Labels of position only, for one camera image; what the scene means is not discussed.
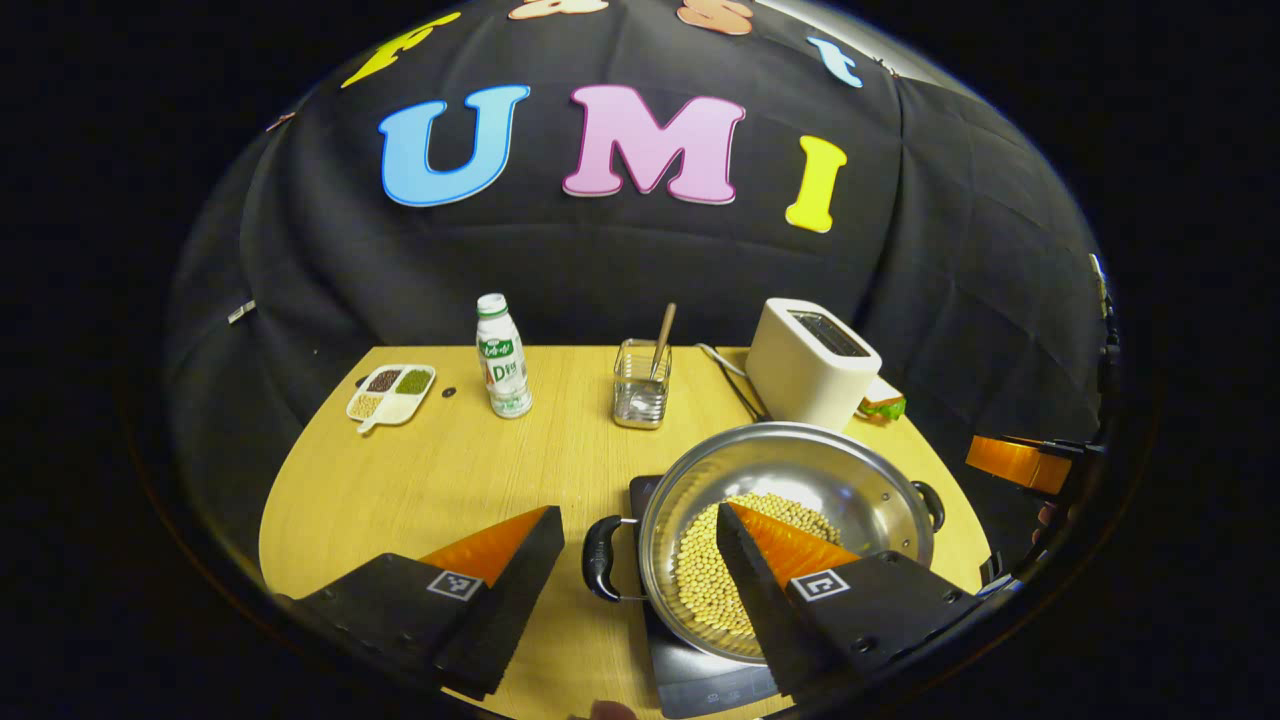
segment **glass cup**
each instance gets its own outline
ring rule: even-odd
[[[657,341],[627,338],[618,346],[613,361],[613,421],[625,428],[646,430],[662,425],[671,388],[671,345],[663,350],[653,379],[653,354]]]

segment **beans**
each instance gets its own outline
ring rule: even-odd
[[[396,382],[396,378],[398,377],[399,370],[383,370],[381,373],[378,373],[374,382],[369,383],[369,392],[385,392],[392,387],[392,383]]]
[[[403,395],[417,395],[426,388],[426,380],[431,379],[431,374],[426,370],[410,370],[401,379],[401,384],[396,386],[396,392]]]
[[[374,410],[378,409],[378,404],[381,401],[381,397],[361,393],[360,397],[356,398],[356,405],[351,409],[351,414],[364,420],[374,414]]]
[[[781,520],[799,530],[840,544],[840,530],[831,527],[819,512],[794,500],[773,493],[744,495],[733,502]],[[731,637],[755,637],[746,616],[737,585],[716,547],[716,516],[719,503],[703,509],[680,538],[676,552],[676,588],[680,602],[694,615],[694,621]]]

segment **letter u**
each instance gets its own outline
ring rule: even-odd
[[[466,165],[456,170],[431,169],[426,160],[431,120],[444,113],[443,100],[398,110],[378,126],[383,143],[383,190],[387,196],[412,208],[457,202],[489,187],[507,167],[511,152],[511,122],[516,102],[529,97],[527,85],[502,85],[479,90],[465,105],[476,111],[475,149]]]

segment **bottle cap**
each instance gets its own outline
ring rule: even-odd
[[[507,311],[507,299],[500,292],[481,295],[476,300],[476,313],[481,318],[497,318]]]

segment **white toaster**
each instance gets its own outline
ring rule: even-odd
[[[746,375],[774,420],[844,432],[879,373],[881,357],[820,305],[769,299],[746,355]]]

